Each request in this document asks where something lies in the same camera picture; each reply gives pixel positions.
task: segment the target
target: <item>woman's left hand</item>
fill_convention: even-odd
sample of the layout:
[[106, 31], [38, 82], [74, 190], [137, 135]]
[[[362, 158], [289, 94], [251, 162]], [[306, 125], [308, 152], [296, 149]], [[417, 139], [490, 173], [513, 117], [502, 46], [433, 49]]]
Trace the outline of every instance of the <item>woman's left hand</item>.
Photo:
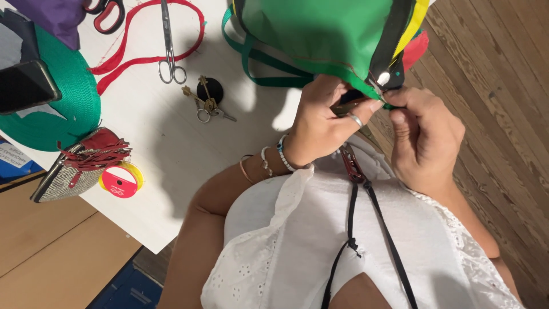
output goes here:
[[[290, 165], [301, 168], [333, 153], [360, 129], [351, 117], [338, 118], [330, 109], [346, 92], [346, 83], [340, 78], [324, 74], [303, 88], [294, 125], [284, 140], [284, 156]], [[356, 107], [350, 112], [363, 124], [383, 105], [368, 98], [353, 103]]]

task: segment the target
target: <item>spool label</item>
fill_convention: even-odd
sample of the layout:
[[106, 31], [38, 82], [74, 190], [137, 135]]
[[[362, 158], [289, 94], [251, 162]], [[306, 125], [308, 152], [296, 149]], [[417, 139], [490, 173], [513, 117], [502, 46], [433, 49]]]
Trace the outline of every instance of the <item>spool label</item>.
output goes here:
[[102, 174], [102, 179], [105, 189], [114, 196], [128, 198], [137, 192], [137, 179], [123, 167], [107, 168]]

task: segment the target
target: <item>copper bangle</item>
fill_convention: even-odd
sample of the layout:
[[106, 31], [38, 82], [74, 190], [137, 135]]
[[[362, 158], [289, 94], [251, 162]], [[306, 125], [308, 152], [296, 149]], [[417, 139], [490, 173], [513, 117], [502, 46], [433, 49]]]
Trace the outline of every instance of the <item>copper bangle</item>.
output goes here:
[[246, 179], [253, 185], [254, 182], [250, 179], [250, 176], [248, 176], [248, 174], [246, 173], [246, 171], [244, 170], [244, 167], [242, 166], [242, 159], [246, 158], [246, 157], [253, 157], [254, 155], [253, 154], [246, 154], [245, 156], [242, 156], [242, 158], [240, 158], [240, 169], [242, 170], [242, 174], [244, 174], [244, 176], [246, 177]]

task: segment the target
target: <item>white beaded bracelet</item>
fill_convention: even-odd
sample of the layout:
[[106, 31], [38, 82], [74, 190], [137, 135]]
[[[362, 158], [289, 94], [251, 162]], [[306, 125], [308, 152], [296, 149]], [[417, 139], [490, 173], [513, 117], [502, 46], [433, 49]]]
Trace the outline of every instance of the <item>white beaded bracelet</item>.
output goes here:
[[261, 150], [261, 159], [263, 160], [261, 167], [263, 167], [267, 171], [267, 174], [269, 174], [269, 177], [273, 177], [273, 170], [269, 168], [269, 162], [267, 162], [267, 159], [265, 159], [265, 150], [267, 150], [267, 148], [270, 148], [270, 147], [267, 146]]
[[281, 137], [280, 140], [278, 141], [278, 144], [276, 144], [276, 149], [278, 150], [278, 153], [280, 154], [280, 159], [282, 159], [282, 162], [284, 162], [284, 165], [286, 165], [286, 168], [288, 168], [288, 169], [290, 170], [290, 172], [295, 172], [296, 169], [293, 168], [293, 167], [288, 163], [288, 161], [286, 161], [286, 158], [284, 158], [284, 154], [282, 153], [282, 149], [284, 148], [284, 146], [282, 145], [282, 142], [284, 141], [284, 139], [286, 138], [286, 136], [288, 136], [288, 134], [282, 135], [282, 137]]

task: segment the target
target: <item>woman's hand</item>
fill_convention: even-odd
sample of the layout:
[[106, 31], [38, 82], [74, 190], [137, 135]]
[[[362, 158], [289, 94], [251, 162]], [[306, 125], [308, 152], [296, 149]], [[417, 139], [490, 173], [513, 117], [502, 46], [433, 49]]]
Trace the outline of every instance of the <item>woman's hand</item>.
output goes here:
[[[334, 152], [360, 129], [351, 117], [338, 118], [330, 109], [347, 92], [340, 78], [320, 74], [303, 88], [294, 125], [284, 140], [288, 163], [300, 168]], [[372, 99], [357, 100], [351, 110], [363, 124], [383, 105]]]
[[395, 130], [393, 168], [410, 189], [435, 197], [455, 186], [452, 178], [465, 127], [429, 90], [388, 91], [387, 102], [406, 107], [389, 113]]

